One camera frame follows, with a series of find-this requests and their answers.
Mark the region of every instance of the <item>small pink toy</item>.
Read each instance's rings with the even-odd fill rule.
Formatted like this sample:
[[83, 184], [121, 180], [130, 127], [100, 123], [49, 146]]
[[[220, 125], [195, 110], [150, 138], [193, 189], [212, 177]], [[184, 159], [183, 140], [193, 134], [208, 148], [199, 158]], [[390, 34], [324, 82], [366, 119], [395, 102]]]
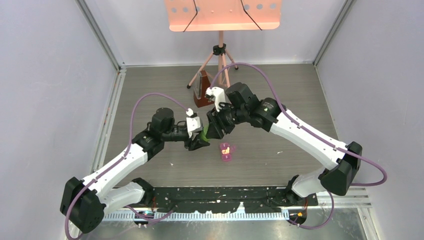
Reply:
[[221, 159], [223, 162], [229, 162], [231, 161], [232, 157], [231, 157], [231, 153], [234, 152], [234, 150], [236, 150], [235, 146], [230, 146], [230, 144], [228, 142], [224, 142], [221, 143], [219, 145], [219, 148], [221, 150]]

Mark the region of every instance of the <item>white wall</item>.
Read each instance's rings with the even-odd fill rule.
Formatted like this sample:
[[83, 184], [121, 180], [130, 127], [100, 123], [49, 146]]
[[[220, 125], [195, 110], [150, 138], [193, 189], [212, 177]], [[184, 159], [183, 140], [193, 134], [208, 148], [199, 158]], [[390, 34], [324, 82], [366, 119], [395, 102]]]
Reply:
[[57, 240], [116, 72], [74, 0], [2, 1], [0, 43], [1, 239]]
[[[424, 234], [423, 13], [422, 0], [358, 0], [318, 65], [340, 139], [387, 170], [367, 189], [387, 240]], [[358, 174], [381, 178], [365, 163]]]
[[[87, 3], [126, 65], [200, 64], [218, 44], [218, 33], [214, 31], [172, 32], [164, 0]], [[238, 62], [312, 62], [343, 3], [283, 0], [277, 29], [229, 31], [225, 32], [224, 42]]]

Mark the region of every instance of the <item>tripod leg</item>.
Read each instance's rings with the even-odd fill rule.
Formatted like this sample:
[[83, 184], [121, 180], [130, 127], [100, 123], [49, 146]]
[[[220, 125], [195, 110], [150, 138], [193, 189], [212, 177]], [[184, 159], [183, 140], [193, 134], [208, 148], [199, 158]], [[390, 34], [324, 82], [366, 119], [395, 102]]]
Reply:
[[[223, 69], [223, 58], [221, 55], [218, 56], [218, 72]], [[223, 84], [223, 75], [222, 73], [218, 75], [218, 84]]]
[[[227, 66], [225, 54], [222, 54], [222, 62], [224, 64], [224, 68], [225, 68]], [[228, 69], [225, 69], [224, 72], [225, 72], [225, 79], [226, 79], [226, 87], [229, 88], [230, 87], [230, 77], [228, 77]]]
[[[231, 60], [231, 63], [234, 64], [236, 63], [233, 59], [233, 57], [231, 56], [230, 52], [226, 49], [225, 50], [225, 54], [228, 56], [228, 58]], [[239, 66], [235, 65], [234, 66], [235, 70], [239, 70]]]
[[188, 83], [187, 88], [189, 89], [192, 84], [194, 83], [194, 81], [196, 80], [198, 74], [200, 73], [200, 71], [202, 71], [206, 64], [209, 63], [209, 61], [211, 60], [212, 56], [214, 55], [214, 52], [211, 52], [210, 55], [207, 57], [206, 61], [203, 63], [203, 65], [199, 68], [199, 70], [196, 72], [196, 74], [194, 75], [193, 79]]

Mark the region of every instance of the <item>black tripod clamp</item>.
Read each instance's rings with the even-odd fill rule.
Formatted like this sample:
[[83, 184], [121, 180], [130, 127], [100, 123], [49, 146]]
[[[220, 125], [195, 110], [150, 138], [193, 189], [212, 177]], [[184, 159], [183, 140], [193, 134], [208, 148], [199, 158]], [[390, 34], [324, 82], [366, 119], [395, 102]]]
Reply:
[[215, 45], [213, 46], [213, 55], [215, 56], [219, 56], [219, 55], [223, 55], [225, 54], [225, 48], [227, 47], [227, 45], [225, 43], [222, 44], [222, 46], [220, 47], [219, 45]]

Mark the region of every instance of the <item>tripod stand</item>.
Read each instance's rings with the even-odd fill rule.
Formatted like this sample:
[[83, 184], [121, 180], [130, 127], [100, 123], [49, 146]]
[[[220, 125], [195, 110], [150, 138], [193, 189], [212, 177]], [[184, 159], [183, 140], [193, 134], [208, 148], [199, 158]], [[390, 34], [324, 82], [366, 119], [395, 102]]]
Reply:
[[[219, 32], [219, 45], [213, 46], [212, 52], [207, 57], [206, 61], [199, 68], [199, 70], [196, 72], [196, 74], [194, 75], [193, 79], [191, 79], [191, 81], [188, 83], [188, 85], [187, 85], [187, 88], [188, 89], [191, 88], [193, 82], [198, 77], [198, 74], [209, 63], [209, 61], [211, 60], [211, 58], [212, 58], [213, 55], [218, 56], [218, 72], [223, 67], [226, 67], [227, 66], [226, 55], [230, 59], [231, 63], [235, 63], [233, 57], [230, 54], [230, 52], [228, 52], [228, 50], [226, 50], [227, 45], [224, 43], [224, 31], [218, 31], [218, 32]], [[235, 65], [234, 66], [234, 69], [238, 70], [239, 67], [237, 65]], [[226, 86], [228, 88], [230, 86], [230, 78], [228, 77], [228, 70], [225, 69], [224, 72], [225, 72]], [[220, 84], [222, 84], [222, 85], [224, 84], [224, 81], [222, 80], [222, 75], [221, 74], [218, 76], [218, 81], [219, 81]]]

